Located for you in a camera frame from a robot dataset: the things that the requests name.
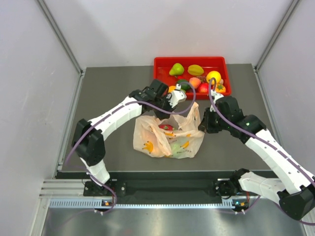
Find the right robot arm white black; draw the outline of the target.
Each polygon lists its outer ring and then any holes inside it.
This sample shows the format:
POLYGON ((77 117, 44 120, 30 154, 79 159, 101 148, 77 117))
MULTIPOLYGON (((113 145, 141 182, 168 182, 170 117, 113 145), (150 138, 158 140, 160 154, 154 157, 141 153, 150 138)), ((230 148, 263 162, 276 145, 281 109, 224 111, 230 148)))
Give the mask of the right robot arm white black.
POLYGON ((217 182, 217 193, 240 195, 252 192, 273 201, 294 220, 302 219, 315 207, 315 176, 300 166, 274 139, 266 125, 255 115, 245 116, 232 96, 210 95, 198 129, 214 134, 228 131, 256 153, 276 174, 277 180, 241 168, 228 180, 217 182))

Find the translucent banana print plastic bag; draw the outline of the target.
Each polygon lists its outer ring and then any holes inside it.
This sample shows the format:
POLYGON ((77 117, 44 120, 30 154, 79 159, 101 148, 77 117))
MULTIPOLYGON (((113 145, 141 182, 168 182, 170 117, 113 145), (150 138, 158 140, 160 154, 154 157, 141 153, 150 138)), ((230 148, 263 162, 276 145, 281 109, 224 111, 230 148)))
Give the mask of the translucent banana print plastic bag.
POLYGON ((133 148, 150 157, 193 158, 199 151, 204 132, 198 130, 201 123, 199 105, 194 102, 188 115, 171 115, 160 120, 155 116, 141 116, 135 121, 133 148), (160 124, 173 126, 173 131, 159 128, 160 124), (181 144, 182 149, 172 153, 170 144, 181 144))

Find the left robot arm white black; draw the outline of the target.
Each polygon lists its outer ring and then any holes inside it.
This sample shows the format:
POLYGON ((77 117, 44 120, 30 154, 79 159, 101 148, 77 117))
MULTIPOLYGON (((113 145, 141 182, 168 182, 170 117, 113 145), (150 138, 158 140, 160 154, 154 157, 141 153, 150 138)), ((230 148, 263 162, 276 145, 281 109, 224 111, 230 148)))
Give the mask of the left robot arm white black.
POLYGON ((186 99, 180 85, 171 92, 168 86, 154 80, 144 89, 132 91, 121 103, 108 112, 89 121, 81 119, 75 128, 71 153, 75 152, 93 177, 95 190, 106 195, 111 191, 110 175, 106 170, 104 141, 129 120, 153 110, 159 119, 165 119, 178 103, 186 99))

